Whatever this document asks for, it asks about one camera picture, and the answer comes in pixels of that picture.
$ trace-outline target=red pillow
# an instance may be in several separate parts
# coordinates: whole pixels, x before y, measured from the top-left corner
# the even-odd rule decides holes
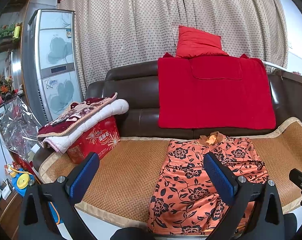
[[[179,26],[176,57],[229,56],[222,50],[221,37],[195,28]]]

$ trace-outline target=clear plastic bag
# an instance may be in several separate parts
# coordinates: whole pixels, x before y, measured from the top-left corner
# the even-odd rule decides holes
[[[19,97],[14,97],[0,106],[0,130],[8,150],[28,160],[28,154],[37,143],[41,125]]]

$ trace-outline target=red box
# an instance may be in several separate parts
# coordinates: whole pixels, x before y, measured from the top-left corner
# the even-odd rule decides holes
[[[120,136],[114,116],[98,122],[84,132],[67,150],[71,161],[79,164],[90,152],[99,155],[100,160],[119,142]]]

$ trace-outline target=curtain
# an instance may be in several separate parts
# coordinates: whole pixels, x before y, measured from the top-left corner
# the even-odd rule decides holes
[[[221,36],[231,56],[245,53],[287,67],[288,40],[280,0],[184,0],[190,27]]]
[[[280,0],[58,0],[75,11],[80,83],[103,80],[109,69],[175,54],[178,26],[221,36],[231,56],[245,53],[287,66],[286,23]]]
[[[58,0],[75,11],[75,50],[83,94],[113,67],[175,53],[183,0]]]

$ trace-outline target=screw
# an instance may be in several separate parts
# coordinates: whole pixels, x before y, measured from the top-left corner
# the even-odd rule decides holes
[[[244,176],[239,176],[238,181],[240,181],[241,183],[245,183],[247,179]]]
[[[274,181],[271,180],[271,179],[268,180],[268,184],[269,184],[270,186],[274,186],[274,185],[275,185]]]
[[[29,185],[29,186],[33,186],[34,183],[35,183],[34,179],[30,179],[30,180],[28,181],[28,185]]]
[[[62,183],[62,182],[64,182],[65,180],[66,180],[66,177],[65,177],[65,176],[60,176],[60,177],[57,178],[57,182],[59,182],[59,183]]]

